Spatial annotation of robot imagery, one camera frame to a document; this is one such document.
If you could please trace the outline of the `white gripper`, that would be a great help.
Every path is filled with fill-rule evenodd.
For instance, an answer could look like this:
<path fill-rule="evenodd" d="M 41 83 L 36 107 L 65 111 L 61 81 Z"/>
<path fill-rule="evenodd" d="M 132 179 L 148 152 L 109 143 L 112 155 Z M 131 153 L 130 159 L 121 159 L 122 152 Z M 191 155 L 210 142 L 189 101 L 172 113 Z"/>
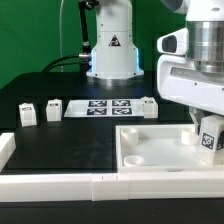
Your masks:
<path fill-rule="evenodd" d="M 196 71 L 194 63 L 185 57 L 159 58 L 157 89 L 163 99 L 190 106 L 189 114 L 197 134 L 204 117 L 202 110 L 224 115 L 224 74 Z"/>

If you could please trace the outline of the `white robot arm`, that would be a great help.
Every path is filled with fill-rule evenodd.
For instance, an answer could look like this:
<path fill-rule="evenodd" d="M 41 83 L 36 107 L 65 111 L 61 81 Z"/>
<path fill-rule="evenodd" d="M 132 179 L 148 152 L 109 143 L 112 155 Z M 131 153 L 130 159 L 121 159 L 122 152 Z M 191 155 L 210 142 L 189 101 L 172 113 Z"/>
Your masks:
<path fill-rule="evenodd" d="M 184 28 L 157 40 L 157 90 L 166 100 L 224 115 L 224 0 L 160 0 Z M 144 74 L 132 37 L 132 0 L 98 0 L 87 77 L 123 85 Z"/>

